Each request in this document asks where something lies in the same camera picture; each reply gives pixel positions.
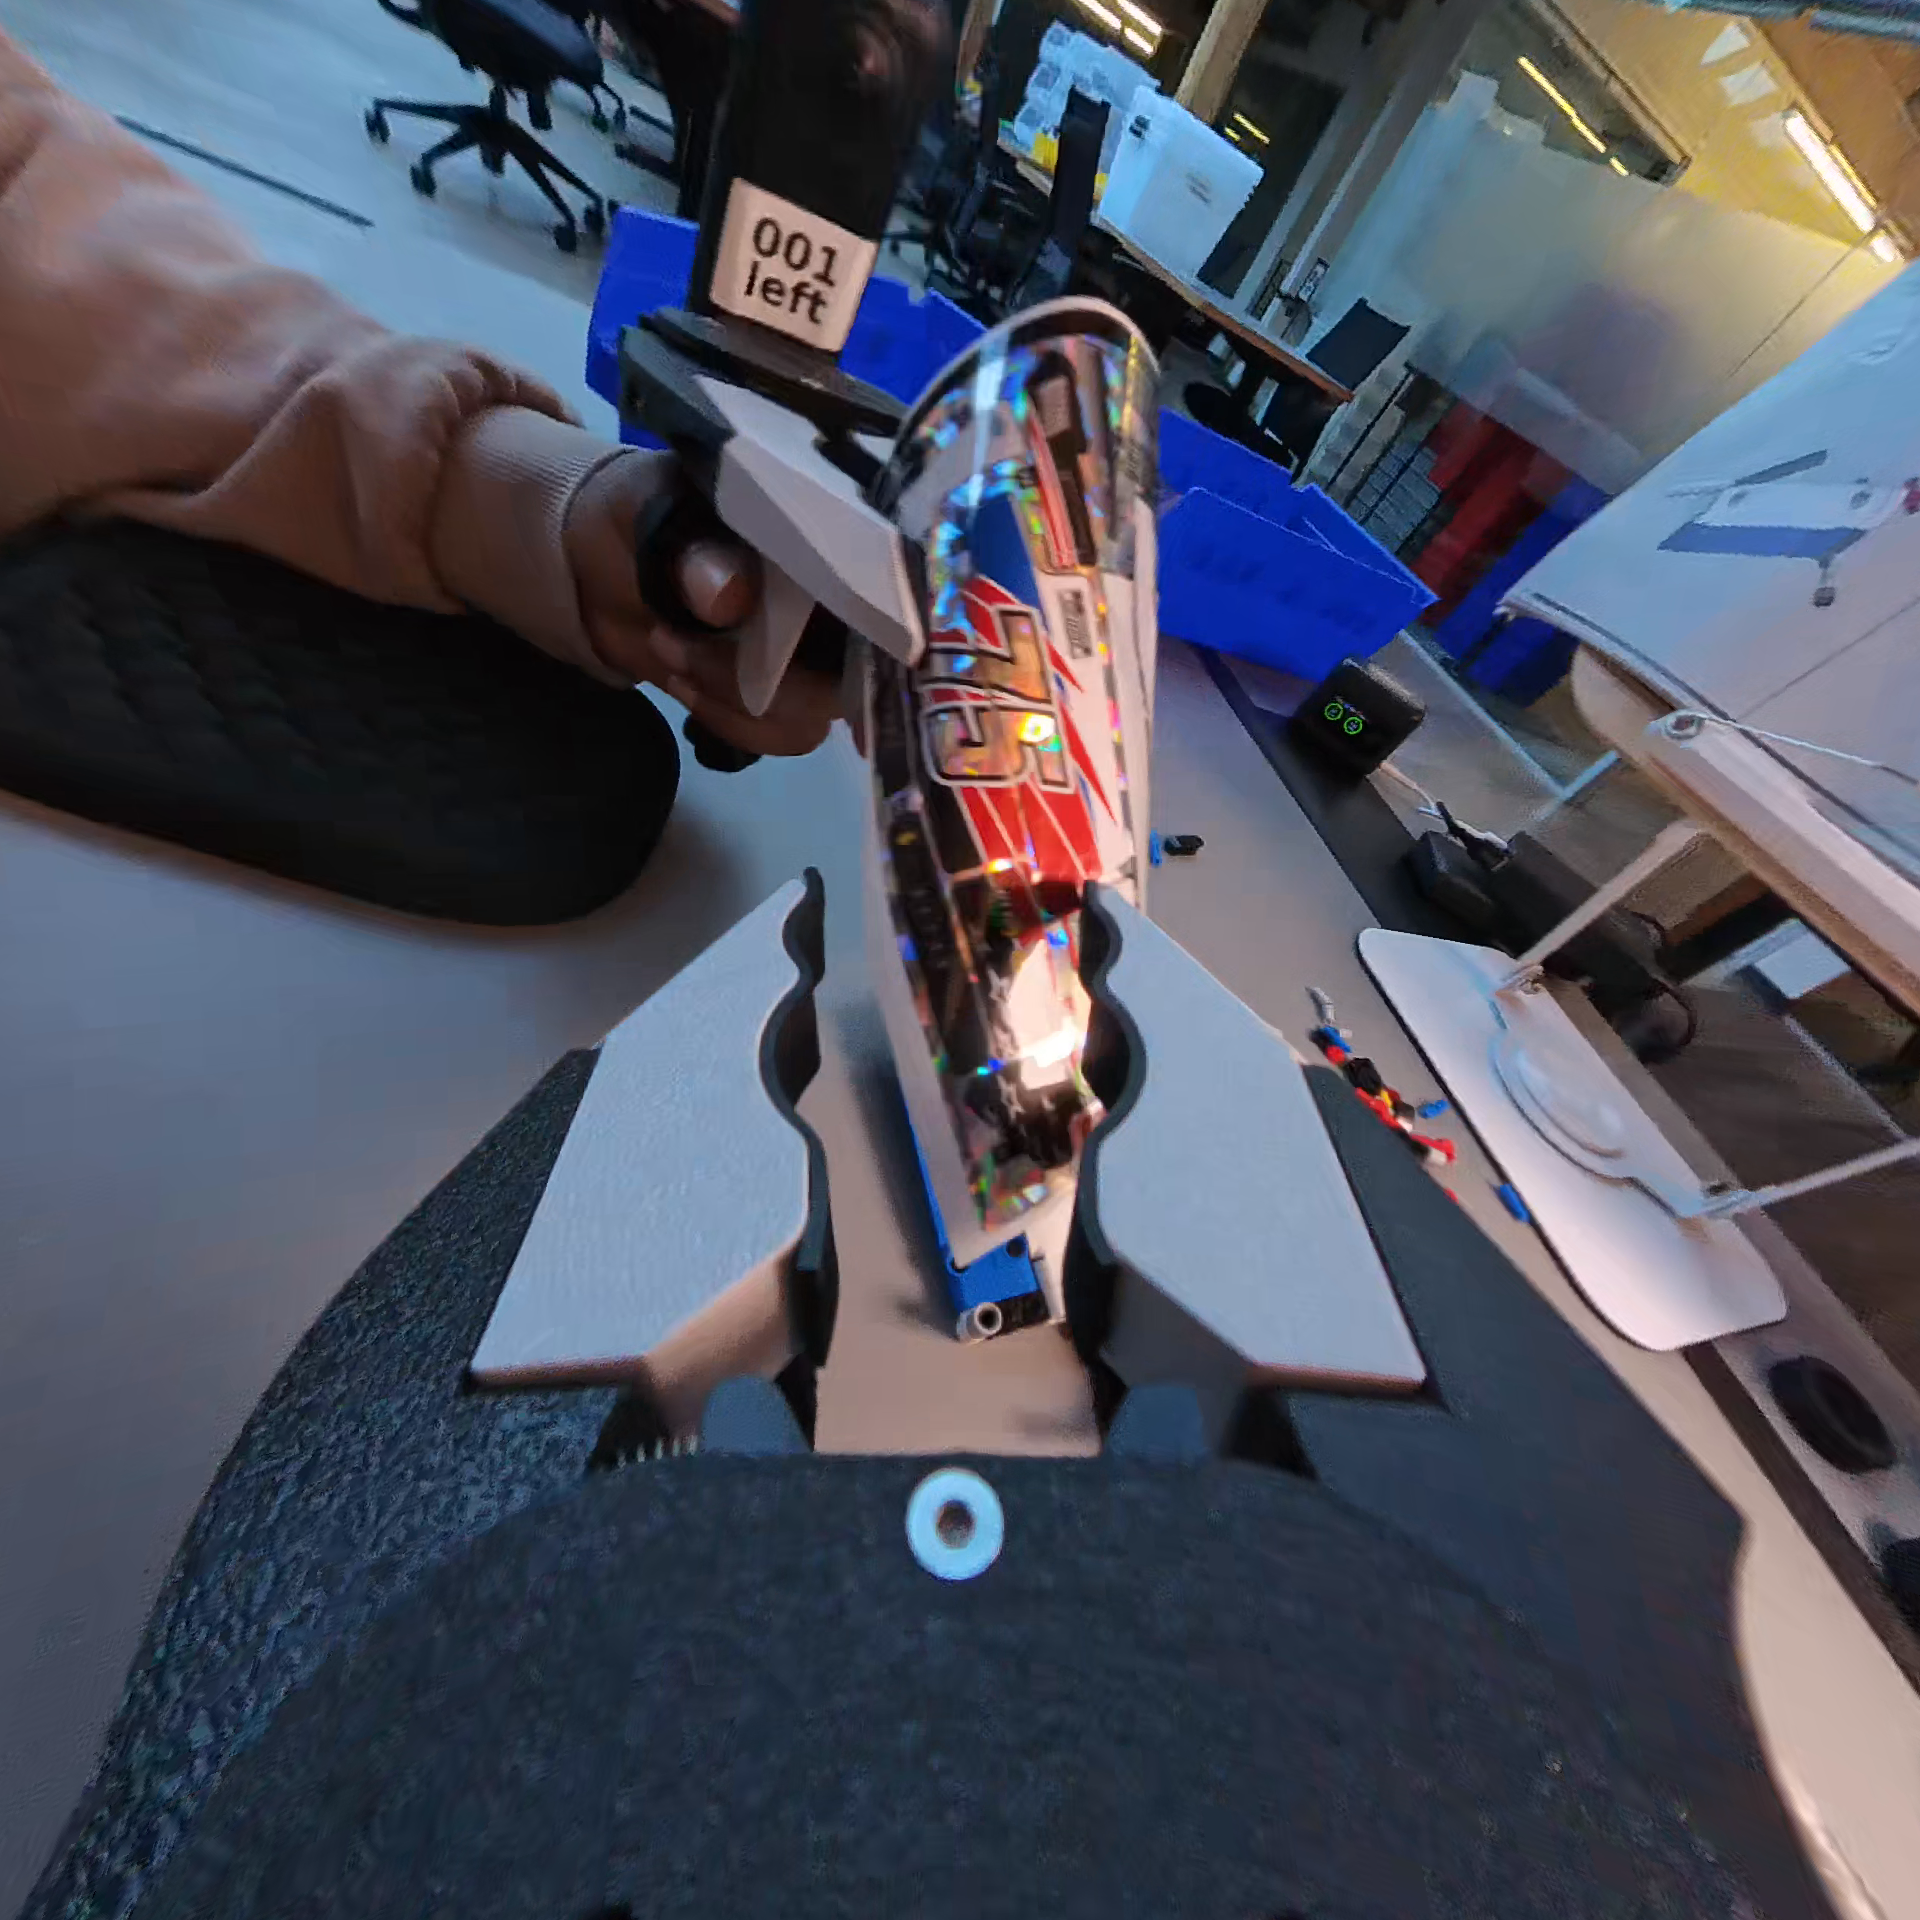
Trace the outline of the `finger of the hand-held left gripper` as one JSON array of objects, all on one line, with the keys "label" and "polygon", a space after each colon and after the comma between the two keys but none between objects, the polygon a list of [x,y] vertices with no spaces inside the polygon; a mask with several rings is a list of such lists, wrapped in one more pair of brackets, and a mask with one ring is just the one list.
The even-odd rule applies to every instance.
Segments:
[{"label": "finger of the hand-held left gripper", "polygon": [[850,638],[917,666],[923,614],[897,528],[826,462],[806,419],[709,374],[699,396],[723,427],[704,483],[710,507],[760,567],[738,663],[794,663],[810,615],[823,610]]}]

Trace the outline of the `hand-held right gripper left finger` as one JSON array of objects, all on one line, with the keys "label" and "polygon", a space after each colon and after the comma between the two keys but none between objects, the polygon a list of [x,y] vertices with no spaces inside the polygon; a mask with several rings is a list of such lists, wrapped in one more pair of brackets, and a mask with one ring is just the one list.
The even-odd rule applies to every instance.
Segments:
[{"label": "hand-held right gripper left finger", "polygon": [[481,1390],[821,1371],[837,1318],[823,1064],[825,882],[774,889],[598,1042],[467,1362]]}]

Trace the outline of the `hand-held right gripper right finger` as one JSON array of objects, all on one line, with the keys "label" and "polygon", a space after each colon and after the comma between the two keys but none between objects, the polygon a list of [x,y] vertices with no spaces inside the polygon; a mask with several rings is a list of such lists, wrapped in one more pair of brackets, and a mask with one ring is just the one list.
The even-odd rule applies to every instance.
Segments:
[{"label": "hand-held right gripper right finger", "polygon": [[1087,887],[1078,932],[1097,1107],[1064,1249],[1078,1360],[1122,1390],[1421,1394],[1296,1049],[1118,887]]}]

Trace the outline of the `blue white lego panel assembly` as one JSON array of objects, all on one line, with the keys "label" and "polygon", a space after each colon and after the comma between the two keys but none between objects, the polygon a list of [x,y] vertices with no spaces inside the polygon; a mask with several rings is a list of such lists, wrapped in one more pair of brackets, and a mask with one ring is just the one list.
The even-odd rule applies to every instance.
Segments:
[{"label": "blue white lego panel assembly", "polygon": [[1057,1324],[1041,1259],[1032,1239],[1014,1228],[983,1228],[975,1202],[961,1193],[966,1171],[952,1120],[925,1071],[891,1048],[889,1066],[903,1103],[919,1193],[931,1254],[943,1281],[952,1337],[983,1347]]}]

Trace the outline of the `holographic sticker sheet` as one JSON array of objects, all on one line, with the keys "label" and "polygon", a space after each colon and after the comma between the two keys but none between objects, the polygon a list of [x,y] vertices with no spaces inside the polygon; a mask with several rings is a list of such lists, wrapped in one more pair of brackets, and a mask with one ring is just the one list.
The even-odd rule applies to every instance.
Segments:
[{"label": "holographic sticker sheet", "polygon": [[1061,298],[935,375],[870,483],[919,640],[867,644],[872,988],[957,1265],[1071,1209],[1098,1120],[1081,913],[1144,902],[1159,363]]}]

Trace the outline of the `person's left forearm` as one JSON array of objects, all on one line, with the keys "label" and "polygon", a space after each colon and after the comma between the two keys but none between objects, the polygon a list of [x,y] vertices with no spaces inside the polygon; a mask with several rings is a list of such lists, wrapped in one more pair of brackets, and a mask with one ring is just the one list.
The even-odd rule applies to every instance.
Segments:
[{"label": "person's left forearm", "polygon": [[378,324],[24,50],[1,54],[1,528],[122,520],[609,684],[562,554],[623,448],[507,361]]}]

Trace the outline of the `scattered small lego pieces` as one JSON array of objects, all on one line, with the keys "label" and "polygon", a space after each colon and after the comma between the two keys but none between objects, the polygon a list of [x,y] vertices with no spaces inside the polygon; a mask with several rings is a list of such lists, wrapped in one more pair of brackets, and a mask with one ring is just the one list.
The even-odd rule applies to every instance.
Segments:
[{"label": "scattered small lego pieces", "polygon": [[1360,1049],[1353,1033],[1337,1017],[1333,1000],[1319,988],[1304,991],[1311,1007],[1311,1025],[1307,1041],[1319,1051],[1323,1064],[1337,1073],[1357,1103],[1387,1128],[1414,1161],[1439,1180],[1448,1180],[1455,1168],[1455,1140],[1433,1131],[1437,1120],[1451,1115],[1446,1097],[1408,1100],[1379,1073],[1371,1054]]}]

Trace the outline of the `lego instruction booklet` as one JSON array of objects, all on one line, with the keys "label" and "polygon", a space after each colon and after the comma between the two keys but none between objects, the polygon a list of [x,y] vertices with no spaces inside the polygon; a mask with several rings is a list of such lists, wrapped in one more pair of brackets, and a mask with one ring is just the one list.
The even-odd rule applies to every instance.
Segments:
[{"label": "lego instruction booklet", "polygon": [[1498,610],[1747,732],[1914,874],[1917,267],[1575,528]]}]

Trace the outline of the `person's left hand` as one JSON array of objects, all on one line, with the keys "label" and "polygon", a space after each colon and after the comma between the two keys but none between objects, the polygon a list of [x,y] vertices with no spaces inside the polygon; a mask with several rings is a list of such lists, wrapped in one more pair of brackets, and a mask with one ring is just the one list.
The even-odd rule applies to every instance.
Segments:
[{"label": "person's left hand", "polygon": [[833,684],[798,668],[766,711],[738,698],[734,636],[760,610],[762,566],[730,535],[693,545],[678,562],[686,626],[642,594],[637,534],[661,499],[680,494],[669,452],[621,450],[567,507],[562,554],[591,657],[614,681],[657,689],[738,752],[794,759],[818,750],[838,719]]}]

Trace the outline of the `blue storage bin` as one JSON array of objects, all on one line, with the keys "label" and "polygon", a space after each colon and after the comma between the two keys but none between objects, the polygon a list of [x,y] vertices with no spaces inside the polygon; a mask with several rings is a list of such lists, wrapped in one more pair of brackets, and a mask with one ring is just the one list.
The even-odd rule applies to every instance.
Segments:
[{"label": "blue storage bin", "polygon": [[619,211],[586,334],[586,382],[614,404],[619,440],[677,452],[710,505],[759,452],[845,474],[826,442],[862,434],[894,474],[914,446],[968,440],[985,470],[1018,358],[949,307],[965,334],[931,363],[938,298],[887,279],[870,294],[875,256],[875,235],[745,176],[699,225]]},{"label": "blue storage bin", "polygon": [[1168,407],[1155,583],[1161,638],[1307,684],[1377,657],[1434,603],[1319,488]]}]

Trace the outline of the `black office chair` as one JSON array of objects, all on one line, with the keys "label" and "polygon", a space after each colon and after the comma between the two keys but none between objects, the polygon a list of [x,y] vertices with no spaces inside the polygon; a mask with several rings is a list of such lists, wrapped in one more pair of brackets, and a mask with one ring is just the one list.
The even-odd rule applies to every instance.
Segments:
[{"label": "black office chair", "polygon": [[1361,299],[1304,352],[1235,337],[1239,385],[1222,392],[1191,382],[1184,390],[1184,409],[1217,438],[1297,472],[1310,462],[1333,417],[1405,337],[1405,324]]},{"label": "black office chair", "polygon": [[578,89],[594,105],[606,86],[602,60],[584,24],[541,3],[382,3],[376,10],[435,41],[486,88],[486,98],[471,103],[367,103],[362,127],[376,146],[393,139],[398,119],[443,129],[443,138],[407,170],[418,199],[439,194],[441,164],[471,156],[493,182],[517,175],[539,192],[550,208],[547,231],[558,252],[575,256],[583,242],[601,244],[613,201],[544,144],[544,132],[552,129],[555,89]]},{"label": "black office chair", "polygon": [[921,196],[919,291],[983,322],[1069,291],[1110,112],[1094,94],[1069,89],[1048,160],[1018,151],[981,115],[961,150],[966,170],[949,168]]}]

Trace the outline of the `white stand base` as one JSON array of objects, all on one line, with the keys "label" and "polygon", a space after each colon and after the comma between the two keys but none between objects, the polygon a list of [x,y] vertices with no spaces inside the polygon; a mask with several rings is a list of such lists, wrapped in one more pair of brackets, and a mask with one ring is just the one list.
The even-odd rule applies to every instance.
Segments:
[{"label": "white stand base", "polygon": [[1571,684],[1581,716],[1674,820],[1515,958],[1387,928],[1363,931],[1357,956],[1584,1305],[1634,1347],[1674,1354],[1785,1318],[1747,1217],[1909,1168],[1917,1147],[1882,1143],[1777,1184],[1707,1180],[1553,998],[1546,963],[1713,842],[1913,1011],[1914,871],[1742,728],[1674,710],[1587,651]]}]

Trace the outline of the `black power adapter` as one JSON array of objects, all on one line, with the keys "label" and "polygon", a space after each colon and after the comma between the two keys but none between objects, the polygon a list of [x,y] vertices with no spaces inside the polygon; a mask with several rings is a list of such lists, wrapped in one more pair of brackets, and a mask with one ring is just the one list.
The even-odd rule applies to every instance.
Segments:
[{"label": "black power adapter", "polygon": [[1478,945],[1501,947],[1509,936],[1501,897],[1509,842],[1463,820],[1439,801],[1423,806],[1423,818],[1430,820],[1430,831],[1401,857],[1413,889]]}]

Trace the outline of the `white storage box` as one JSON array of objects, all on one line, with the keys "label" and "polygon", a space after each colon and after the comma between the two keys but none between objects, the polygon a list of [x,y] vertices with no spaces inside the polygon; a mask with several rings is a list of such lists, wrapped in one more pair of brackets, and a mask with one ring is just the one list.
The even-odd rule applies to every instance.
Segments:
[{"label": "white storage box", "polygon": [[1137,88],[1120,116],[1094,222],[1177,282],[1198,282],[1262,164],[1177,102]]}]

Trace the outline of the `black device green display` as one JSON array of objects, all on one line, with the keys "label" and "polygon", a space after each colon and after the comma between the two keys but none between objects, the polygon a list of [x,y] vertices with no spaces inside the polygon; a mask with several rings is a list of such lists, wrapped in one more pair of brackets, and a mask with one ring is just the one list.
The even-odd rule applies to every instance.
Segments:
[{"label": "black device green display", "polygon": [[1379,772],[1427,716],[1426,703],[1371,658],[1344,657],[1285,722],[1291,746],[1347,783]]}]

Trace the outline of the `black wrist rest pad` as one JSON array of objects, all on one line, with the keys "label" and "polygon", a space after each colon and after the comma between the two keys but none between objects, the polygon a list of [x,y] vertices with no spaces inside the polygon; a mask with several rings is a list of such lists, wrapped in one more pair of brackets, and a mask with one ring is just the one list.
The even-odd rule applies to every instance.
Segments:
[{"label": "black wrist rest pad", "polygon": [[385,609],[247,550],[121,520],[5,543],[5,796],[479,928],[621,897],[680,750],[478,615]]}]

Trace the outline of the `black round desk grommet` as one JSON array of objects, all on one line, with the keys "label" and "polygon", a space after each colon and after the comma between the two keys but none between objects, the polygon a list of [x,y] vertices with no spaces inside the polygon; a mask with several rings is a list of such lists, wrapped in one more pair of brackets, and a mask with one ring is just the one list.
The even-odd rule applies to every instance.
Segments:
[{"label": "black round desk grommet", "polygon": [[1767,1369],[1767,1393],[1795,1438],[1849,1478],[1887,1473],[1898,1450],[1861,1387],[1823,1359],[1798,1354]]}]

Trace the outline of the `red storage drawers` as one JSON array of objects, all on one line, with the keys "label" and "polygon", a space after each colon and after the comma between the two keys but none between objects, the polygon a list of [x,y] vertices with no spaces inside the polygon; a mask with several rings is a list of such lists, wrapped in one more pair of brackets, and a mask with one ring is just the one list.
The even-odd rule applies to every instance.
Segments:
[{"label": "red storage drawers", "polygon": [[1591,489],[1465,401],[1439,415],[1423,452],[1433,503],[1408,550],[1408,570],[1433,593],[1423,623],[1437,626],[1567,488],[1576,496]]}]

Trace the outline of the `ceiling light strip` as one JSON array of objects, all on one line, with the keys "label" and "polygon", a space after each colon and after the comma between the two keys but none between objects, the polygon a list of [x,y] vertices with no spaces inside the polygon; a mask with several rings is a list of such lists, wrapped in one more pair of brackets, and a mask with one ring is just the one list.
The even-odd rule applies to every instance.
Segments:
[{"label": "ceiling light strip", "polygon": [[1567,138],[1584,151],[1606,160],[1611,154],[1606,136],[1584,115],[1578,102],[1569,96],[1552,71],[1541,68],[1530,58],[1520,56],[1515,68],[1523,86],[1552,108],[1557,121],[1565,127]]},{"label": "ceiling light strip", "polygon": [[1902,266],[1906,262],[1903,240],[1890,226],[1880,206],[1867,194],[1865,183],[1839,150],[1798,108],[1783,112],[1783,136],[1872,255],[1885,266]]}]

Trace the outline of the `wooden post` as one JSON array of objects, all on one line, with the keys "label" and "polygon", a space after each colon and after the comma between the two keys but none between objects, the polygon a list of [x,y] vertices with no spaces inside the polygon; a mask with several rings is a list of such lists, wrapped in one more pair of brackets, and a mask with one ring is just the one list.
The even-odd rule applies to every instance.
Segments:
[{"label": "wooden post", "polygon": [[1211,123],[1229,102],[1240,63],[1255,41],[1269,3],[1217,0],[1193,40],[1175,98],[1195,119]]}]

